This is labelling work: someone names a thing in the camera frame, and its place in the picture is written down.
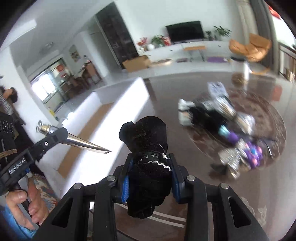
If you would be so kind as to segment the person's left hand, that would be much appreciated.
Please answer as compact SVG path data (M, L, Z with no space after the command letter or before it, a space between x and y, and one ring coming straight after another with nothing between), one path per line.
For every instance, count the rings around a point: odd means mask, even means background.
M13 190L6 196L6 204L16 222L29 230L36 230L49 215L45 201L29 179L28 190Z

